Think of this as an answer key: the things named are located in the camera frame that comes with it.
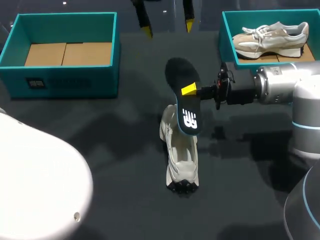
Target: black shoe sole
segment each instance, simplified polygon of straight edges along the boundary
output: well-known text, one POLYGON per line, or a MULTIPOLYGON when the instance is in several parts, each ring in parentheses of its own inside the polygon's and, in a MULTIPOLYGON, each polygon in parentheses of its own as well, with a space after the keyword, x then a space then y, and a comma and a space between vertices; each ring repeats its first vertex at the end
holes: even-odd
POLYGON ((171 182, 167 188, 174 193, 189 194, 194 193, 199 187, 195 183, 190 183, 188 180, 182 180, 180 182, 171 182))

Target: label on box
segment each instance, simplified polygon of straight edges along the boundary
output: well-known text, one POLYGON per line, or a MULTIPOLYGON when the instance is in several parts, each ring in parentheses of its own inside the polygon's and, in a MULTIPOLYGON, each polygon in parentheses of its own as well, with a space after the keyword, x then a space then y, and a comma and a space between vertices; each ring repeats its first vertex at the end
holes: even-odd
POLYGON ((26 81, 31 89, 45 89, 45 83, 42 78, 39 77, 27 77, 26 81))

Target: blue ring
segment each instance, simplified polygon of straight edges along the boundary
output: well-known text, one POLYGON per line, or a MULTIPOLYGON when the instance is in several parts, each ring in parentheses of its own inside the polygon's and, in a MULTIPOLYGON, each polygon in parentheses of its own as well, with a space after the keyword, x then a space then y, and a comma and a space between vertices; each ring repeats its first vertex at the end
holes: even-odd
POLYGON ((310 211, 309 205, 307 203, 307 198, 306 198, 306 180, 307 180, 307 176, 310 172, 310 170, 306 173, 304 180, 303 180, 303 186, 302 186, 302 194, 303 194, 303 201, 306 207, 306 210, 308 211, 310 218, 312 219, 312 221, 314 222, 314 224, 318 227, 318 229, 320 229, 320 225, 317 222, 317 220, 315 219, 315 217, 313 216, 312 212, 310 211))
POLYGON ((302 129, 320 130, 320 126, 305 126, 305 125, 300 125, 298 123, 295 123, 294 121, 292 121, 292 124, 298 128, 302 128, 302 129))

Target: silver metal cylinder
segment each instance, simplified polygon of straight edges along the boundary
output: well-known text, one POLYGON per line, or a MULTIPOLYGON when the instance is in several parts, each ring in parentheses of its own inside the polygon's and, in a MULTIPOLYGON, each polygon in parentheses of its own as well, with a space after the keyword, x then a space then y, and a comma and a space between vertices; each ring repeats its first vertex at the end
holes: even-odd
POLYGON ((320 61, 262 66, 256 82, 261 85, 261 104, 281 104, 293 101, 295 85, 312 75, 320 74, 320 61))
POLYGON ((305 160, 320 159, 320 75, 294 87, 292 124, 292 152, 305 160))

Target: shoe sole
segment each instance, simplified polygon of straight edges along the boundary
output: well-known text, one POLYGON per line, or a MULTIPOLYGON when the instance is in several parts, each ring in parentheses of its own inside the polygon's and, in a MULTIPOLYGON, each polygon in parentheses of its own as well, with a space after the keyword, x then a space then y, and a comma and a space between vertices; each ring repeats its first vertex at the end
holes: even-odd
MULTIPOLYGON (((162 126, 162 122, 163 122, 163 119, 161 119, 161 123, 160 123, 159 136, 160 136, 160 139, 164 143, 166 143, 165 133, 164 133, 162 127, 161 127, 162 126)), ((194 192, 199 188, 198 173, 196 173, 195 180, 194 180, 193 183, 190 183, 186 179, 181 180, 179 182, 174 182, 172 177, 171 177, 171 174, 170 174, 169 166, 167 166, 167 168, 166 168, 166 187, 168 189, 170 189, 171 191, 177 192, 179 194, 182 194, 182 193, 188 194, 188 193, 194 192)))
POLYGON ((275 49, 268 49, 266 51, 259 51, 259 52, 246 52, 246 51, 240 51, 240 50, 235 50, 235 51, 241 57, 245 57, 249 60, 256 60, 260 58, 262 55, 265 55, 267 53, 273 53, 273 54, 280 55, 282 57, 288 57, 288 58, 300 58, 303 52, 303 47, 292 48, 292 49, 275 48, 275 49))

